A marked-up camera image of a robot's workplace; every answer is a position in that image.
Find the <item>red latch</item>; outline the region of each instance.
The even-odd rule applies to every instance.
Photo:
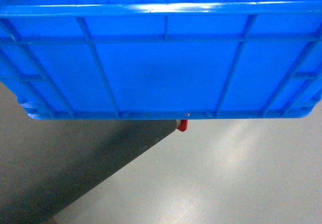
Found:
[[[188,129],[188,120],[181,120],[181,123],[177,129],[181,132],[184,132]]]

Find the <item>gray floor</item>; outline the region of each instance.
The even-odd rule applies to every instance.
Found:
[[[322,223],[322,105],[303,119],[190,121],[59,224]]]

